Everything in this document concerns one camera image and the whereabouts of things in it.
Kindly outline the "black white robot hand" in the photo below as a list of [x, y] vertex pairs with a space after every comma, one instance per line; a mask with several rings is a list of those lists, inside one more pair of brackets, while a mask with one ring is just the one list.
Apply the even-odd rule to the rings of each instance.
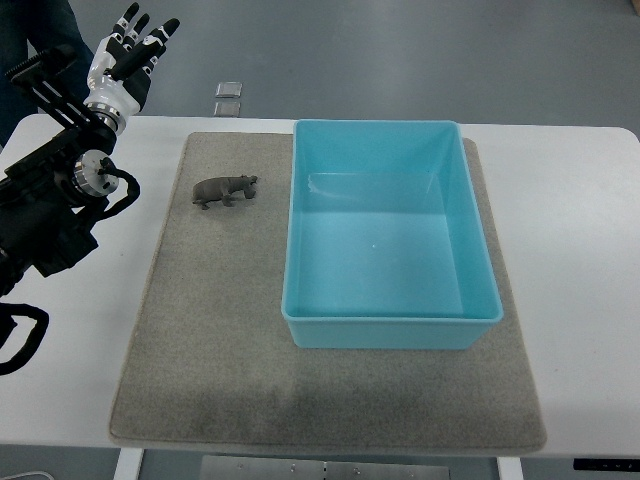
[[151, 87], [151, 75], [180, 26], [176, 18], [146, 33], [150, 17], [132, 3], [97, 48], [87, 76], [88, 106], [103, 105], [121, 117], [139, 113]]

